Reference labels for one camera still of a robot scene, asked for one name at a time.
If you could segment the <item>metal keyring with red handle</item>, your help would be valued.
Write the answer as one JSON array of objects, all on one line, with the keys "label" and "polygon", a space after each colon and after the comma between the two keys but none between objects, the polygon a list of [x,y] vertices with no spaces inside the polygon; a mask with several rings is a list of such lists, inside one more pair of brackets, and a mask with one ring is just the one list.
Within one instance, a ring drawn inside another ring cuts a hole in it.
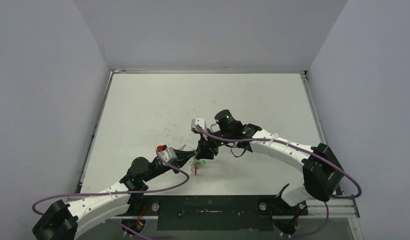
[{"label": "metal keyring with red handle", "polygon": [[206,164],[206,160],[192,158],[189,160],[189,163],[191,167],[191,173],[196,176],[198,169]]}]

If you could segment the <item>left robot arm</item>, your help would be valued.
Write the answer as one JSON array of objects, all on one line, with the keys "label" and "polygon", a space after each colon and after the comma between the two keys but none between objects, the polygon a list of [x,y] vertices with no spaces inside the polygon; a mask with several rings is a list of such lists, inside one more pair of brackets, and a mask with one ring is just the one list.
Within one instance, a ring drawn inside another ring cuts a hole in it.
[{"label": "left robot arm", "polygon": [[181,173],[185,163],[196,155],[172,147],[159,146],[153,161],[135,158],[126,174],[99,193],[80,193],[79,200],[64,202],[61,196],[34,225],[38,240],[76,240],[93,227],[122,214],[136,215],[142,208],[147,182],[172,170]]}]

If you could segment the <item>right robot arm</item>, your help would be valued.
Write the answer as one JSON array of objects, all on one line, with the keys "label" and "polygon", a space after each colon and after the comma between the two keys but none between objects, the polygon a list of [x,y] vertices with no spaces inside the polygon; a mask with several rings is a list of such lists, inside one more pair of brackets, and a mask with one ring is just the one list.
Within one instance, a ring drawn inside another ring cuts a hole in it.
[{"label": "right robot arm", "polygon": [[311,146],[289,141],[257,125],[243,124],[227,109],[217,113],[215,121],[219,126],[216,132],[207,127],[203,118],[191,121],[191,131],[200,134],[197,159],[213,159],[219,147],[233,143],[236,148],[279,160],[302,174],[298,183],[287,184],[277,195],[275,207],[283,215],[306,200],[329,201],[343,178],[342,167],[326,144]]}]

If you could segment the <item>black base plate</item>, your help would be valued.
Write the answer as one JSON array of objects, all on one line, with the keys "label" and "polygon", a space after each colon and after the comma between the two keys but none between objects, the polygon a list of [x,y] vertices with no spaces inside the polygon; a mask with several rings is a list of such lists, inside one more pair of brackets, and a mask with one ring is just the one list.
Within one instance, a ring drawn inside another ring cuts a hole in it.
[{"label": "black base plate", "polygon": [[274,195],[146,195],[115,219],[132,229],[156,221],[159,231],[272,231],[306,215],[306,202],[289,206]]}]

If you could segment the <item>aluminium front rail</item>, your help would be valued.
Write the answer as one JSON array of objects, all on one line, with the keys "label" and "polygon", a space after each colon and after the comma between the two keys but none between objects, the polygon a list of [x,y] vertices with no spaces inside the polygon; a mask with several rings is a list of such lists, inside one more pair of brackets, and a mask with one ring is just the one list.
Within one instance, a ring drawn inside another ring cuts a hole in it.
[{"label": "aluminium front rail", "polygon": [[137,210],[125,211],[113,219],[157,220],[161,217],[263,217],[291,219],[304,218],[359,218],[354,200],[331,199],[328,203],[307,200],[295,207],[281,203],[272,195],[146,195]]}]

